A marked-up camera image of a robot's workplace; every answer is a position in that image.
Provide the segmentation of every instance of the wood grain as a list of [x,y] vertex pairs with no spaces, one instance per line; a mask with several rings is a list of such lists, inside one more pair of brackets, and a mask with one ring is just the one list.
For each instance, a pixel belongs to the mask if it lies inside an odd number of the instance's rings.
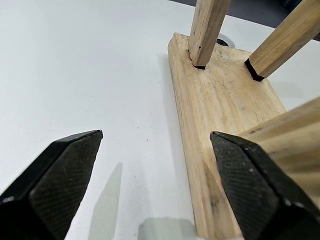
[[188,40],[175,33],[168,54],[196,229],[200,237],[231,239],[241,231],[221,185],[210,132],[236,135],[285,109],[267,79],[252,81],[244,65],[249,52],[217,44],[206,68],[197,69]]
[[211,58],[230,0],[197,0],[188,49],[192,63],[205,67]]
[[286,173],[320,171],[320,97],[240,137],[259,144]]
[[320,0],[303,0],[251,54],[251,66],[267,78],[319,32]]

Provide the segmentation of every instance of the metal part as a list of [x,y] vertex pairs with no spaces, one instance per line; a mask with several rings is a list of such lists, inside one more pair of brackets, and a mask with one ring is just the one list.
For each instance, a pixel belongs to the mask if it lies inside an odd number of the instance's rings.
[[259,145],[221,132],[210,139],[244,239],[320,239],[319,209]]
[[102,138],[94,130],[51,143],[0,196],[0,239],[64,239]]

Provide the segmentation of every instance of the white surface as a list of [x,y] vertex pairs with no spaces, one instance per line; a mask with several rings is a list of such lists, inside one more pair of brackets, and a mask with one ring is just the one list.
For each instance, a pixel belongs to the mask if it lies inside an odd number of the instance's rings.
[[[0,192],[52,141],[104,139],[67,240],[195,240],[167,45],[194,8],[166,0],[0,0]],[[272,28],[227,16],[248,51]],[[319,95],[319,42],[269,79],[287,109]]]

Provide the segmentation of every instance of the wooden dowel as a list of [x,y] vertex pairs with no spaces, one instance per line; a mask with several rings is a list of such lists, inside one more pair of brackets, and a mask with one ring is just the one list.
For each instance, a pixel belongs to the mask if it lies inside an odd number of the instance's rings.
[[230,0],[197,0],[188,51],[192,64],[204,68],[214,50]]
[[320,121],[256,143],[285,172],[320,171]]
[[259,144],[285,172],[320,171],[320,97],[239,136]]
[[320,32],[320,0],[303,0],[245,62],[256,81],[267,78]]
[[317,97],[297,108],[251,128],[239,136],[256,143],[319,121],[320,97]]

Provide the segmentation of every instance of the dark background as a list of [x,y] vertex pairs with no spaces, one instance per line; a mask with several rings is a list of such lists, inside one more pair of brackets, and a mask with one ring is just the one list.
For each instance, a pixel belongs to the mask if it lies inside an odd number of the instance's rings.
[[[197,3],[197,0],[170,1],[191,6]],[[231,0],[227,15],[276,28],[299,2],[301,0]],[[320,41],[320,34],[314,39]]]

